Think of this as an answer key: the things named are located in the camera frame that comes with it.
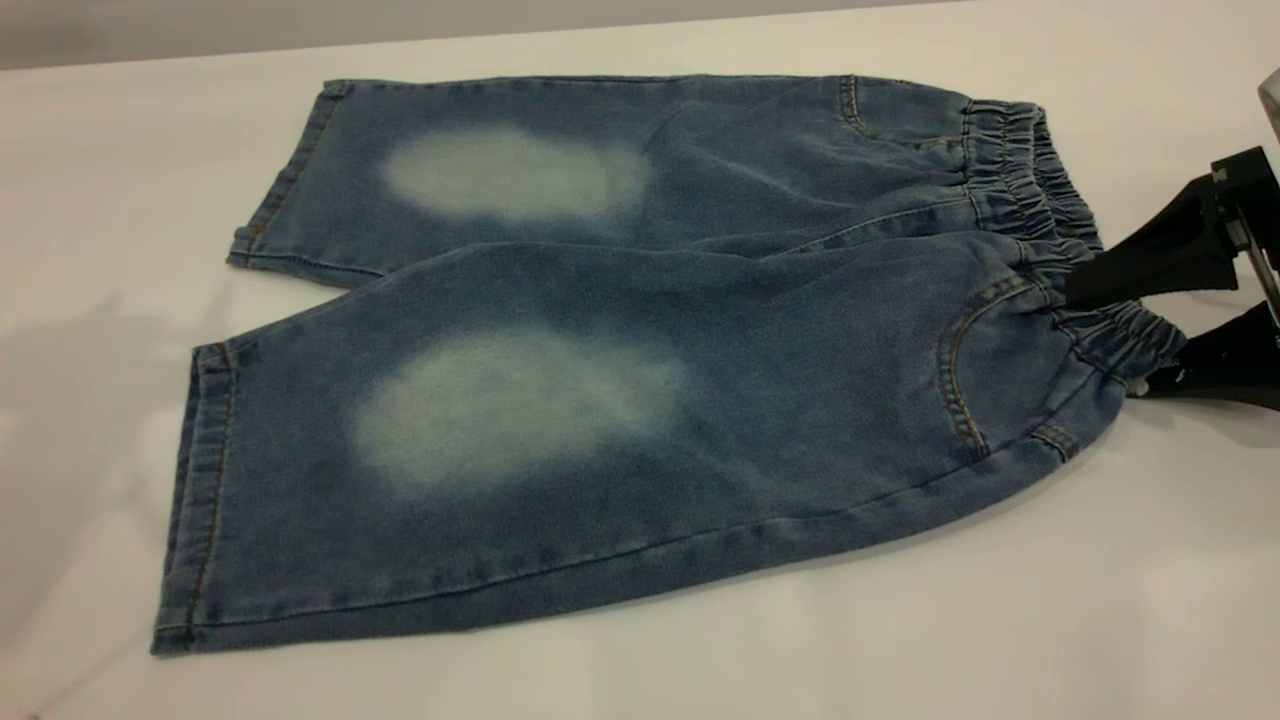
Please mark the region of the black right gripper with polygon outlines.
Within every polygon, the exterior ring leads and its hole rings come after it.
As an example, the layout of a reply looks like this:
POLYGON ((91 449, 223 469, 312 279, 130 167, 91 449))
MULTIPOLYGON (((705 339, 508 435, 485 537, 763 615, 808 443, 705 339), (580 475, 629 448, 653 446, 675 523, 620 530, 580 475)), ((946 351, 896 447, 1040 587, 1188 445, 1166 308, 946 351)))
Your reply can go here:
POLYGON ((1146 378, 1140 397, 1277 411, 1279 187, 1261 146, 1212 161, 1210 178, 1193 179, 1121 243, 1075 266, 1065 299, 1070 307, 1105 307, 1162 293, 1238 290, 1236 251, 1251 260, 1266 304, 1188 340, 1171 365, 1146 378))

